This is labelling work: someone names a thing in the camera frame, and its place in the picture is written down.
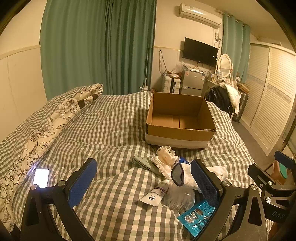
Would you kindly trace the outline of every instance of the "smartphone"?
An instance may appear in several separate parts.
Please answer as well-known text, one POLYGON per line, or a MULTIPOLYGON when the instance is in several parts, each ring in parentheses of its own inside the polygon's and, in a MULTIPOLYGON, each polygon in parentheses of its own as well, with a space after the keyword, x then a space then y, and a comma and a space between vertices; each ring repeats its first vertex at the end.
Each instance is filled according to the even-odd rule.
POLYGON ((33 184, 40 188, 46 188, 48 185, 49 169, 36 169, 33 184))

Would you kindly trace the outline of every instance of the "wall-mounted air conditioner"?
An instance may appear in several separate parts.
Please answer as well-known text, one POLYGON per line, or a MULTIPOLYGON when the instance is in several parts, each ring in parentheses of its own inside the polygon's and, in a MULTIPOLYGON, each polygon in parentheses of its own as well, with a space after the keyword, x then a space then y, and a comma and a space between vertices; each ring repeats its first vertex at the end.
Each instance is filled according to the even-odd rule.
POLYGON ((207 24, 214 28, 219 28, 222 24, 222 18, 199 8, 185 5, 183 3, 180 5, 179 15, 207 24))

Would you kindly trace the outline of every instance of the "green curtain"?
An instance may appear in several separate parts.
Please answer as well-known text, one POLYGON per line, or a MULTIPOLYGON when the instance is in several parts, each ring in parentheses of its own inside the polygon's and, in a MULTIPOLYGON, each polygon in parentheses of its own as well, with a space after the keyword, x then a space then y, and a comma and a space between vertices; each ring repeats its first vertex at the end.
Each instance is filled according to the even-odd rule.
POLYGON ((250 55, 250 32, 248 25, 236 22, 233 16, 223 15, 222 54, 229 55, 233 62, 233 76, 239 73, 241 82, 245 82, 250 55))
POLYGON ((147 52, 149 84, 155 12, 156 0, 48 0, 40 32, 47 99, 94 83, 103 94, 135 93, 147 52))

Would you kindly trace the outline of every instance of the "ceiling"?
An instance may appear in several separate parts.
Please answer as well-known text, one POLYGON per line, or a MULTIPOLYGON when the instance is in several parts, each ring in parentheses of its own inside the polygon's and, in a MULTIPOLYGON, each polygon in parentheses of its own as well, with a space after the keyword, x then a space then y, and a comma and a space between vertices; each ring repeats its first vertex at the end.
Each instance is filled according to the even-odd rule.
POLYGON ((289 41, 275 19, 256 0, 197 0, 220 11, 233 15, 251 27, 256 38, 278 40, 284 45, 289 41))

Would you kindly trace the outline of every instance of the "plaid blanket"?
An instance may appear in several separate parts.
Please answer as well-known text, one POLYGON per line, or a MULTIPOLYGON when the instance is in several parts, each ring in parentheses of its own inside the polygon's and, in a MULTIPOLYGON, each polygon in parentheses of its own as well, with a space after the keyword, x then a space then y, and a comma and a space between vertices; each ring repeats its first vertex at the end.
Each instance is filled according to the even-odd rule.
MULTIPOLYGON (((61 102, 83 88, 75 88, 50 100, 0 143, 0 176, 20 155, 30 134, 46 124, 61 102)), ((148 207, 138 200, 161 179, 152 172, 135 167, 131 158, 153 155, 156 149, 144 140, 150 93, 126 96, 98 96, 78 112, 62 129, 48 151, 36 161, 35 168, 50 170, 49 185, 66 180, 92 157, 97 175, 81 203, 74 208, 81 222, 96 240, 190 240, 189 232, 178 221, 179 213, 160 204, 148 207)), ((202 151, 175 150, 192 161, 199 158, 208 166, 225 166, 228 180, 235 186, 254 183, 247 168, 254 163, 243 141, 231 125, 227 113, 208 103, 217 131, 202 151)), ((21 228, 25 200, 34 174, 28 173, 12 200, 16 225, 21 228)), ((54 208, 62 237, 69 239, 54 208)), ((219 238, 225 237, 236 212, 232 212, 219 238)))

